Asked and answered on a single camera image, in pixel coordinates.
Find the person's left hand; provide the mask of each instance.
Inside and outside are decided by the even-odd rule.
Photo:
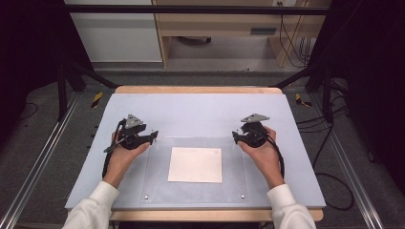
[[[105,174],[103,181],[111,184],[115,188],[118,188],[131,163],[135,160],[135,158],[137,158],[137,156],[142,154],[149,147],[149,145],[150,143],[146,142],[139,145],[137,149],[127,150],[118,144],[112,152],[107,173]]]

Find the hand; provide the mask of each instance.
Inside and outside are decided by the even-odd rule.
[[[266,126],[265,129],[267,130],[268,135],[275,141],[276,132]],[[242,141],[238,141],[238,145],[253,159],[256,167],[260,170],[263,176],[265,176],[269,189],[285,183],[280,172],[277,151],[269,142],[266,142],[258,148],[251,148]]]
[[[115,188],[118,188],[131,163],[135,160],[135,158],[137,158],[137,156],[142,154],[149,147],[149,145],[150,143],[146,142],[138,146],[137,149],[127,150],[118,144],[112,152],[107,173],[105,174],[103,181],[111,184]]]

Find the wooden desk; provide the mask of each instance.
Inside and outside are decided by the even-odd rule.
[[[277,88],[255,87],[151,87],[121,86],[117,94],[281,94]],[[319,221],[322,209],[309,209],[313,219]],[[271,210],[137,210],[113,211],[111,220],[117,221],[272,221]]]
[[[153,0],[153,5],[204,5],[204,6],[254,6],[271,7],[273,0]],[[330,0],[296,0],[294,7],[328,7]],[[172,36],[266,36],[276,56],[279,67],[284,67],[292,44],[285,32],[280,34],[280,15],[230,15],[230,14],[155,14],[160,52],[167,66]],[[286,15],[285,29],[295,46],[298,37],[316,38],[325,16]]]

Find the forearm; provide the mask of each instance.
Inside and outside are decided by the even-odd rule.
[[[283,184],[271,189],[267,198],[273,210],[275,228],[316,228],[309,210],[295,201],[288,185]]]
[[[89,198],[72,209],[63,228],[108,228],[111,206],[117,195],[116,188],[101,181]]]

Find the black horizontal bar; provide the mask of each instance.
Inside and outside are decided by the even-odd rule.
[[[296,7],[242,7],[242,6],[145,6],[145,5],[65,5],[42,6],[45,9],[66,9],[86,13],[203,13],[203,14],[283,14],[327,15],[344,10]]]

